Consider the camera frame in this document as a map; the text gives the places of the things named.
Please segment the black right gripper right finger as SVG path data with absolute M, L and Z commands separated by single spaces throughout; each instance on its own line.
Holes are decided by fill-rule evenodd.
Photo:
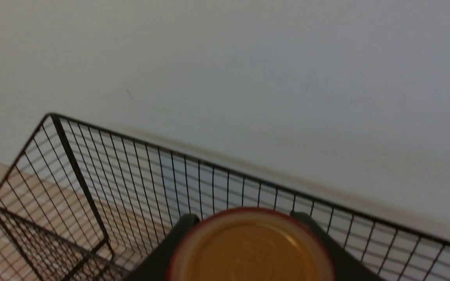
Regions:
M 314 231 L 331 258 L 336 281 L 382 281 L 376 273 L 344 250 L 317 222 L 305 212 L 292 211 L 290 216 Z

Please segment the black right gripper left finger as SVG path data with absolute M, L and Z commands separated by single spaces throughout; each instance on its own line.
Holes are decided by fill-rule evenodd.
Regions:
M 163 241 L 124 278 L 124 281 L 165 281 L 166 271 L 177 247 L 199 222 L 200 219 L 196 215 L 183 215 Z

